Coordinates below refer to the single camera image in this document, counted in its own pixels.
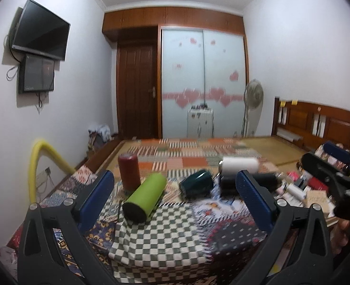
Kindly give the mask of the person right hand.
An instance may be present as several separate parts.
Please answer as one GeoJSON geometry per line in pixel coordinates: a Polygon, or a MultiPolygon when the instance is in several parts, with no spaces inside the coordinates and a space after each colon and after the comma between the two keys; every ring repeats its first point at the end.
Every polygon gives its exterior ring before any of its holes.
{"type": "Polygon", "coordinates": [[[341,250],[348,244],[350,236],[350,221],[338,219],[330,233],[331,249],[334,255],[341,253],[341,250]]]}

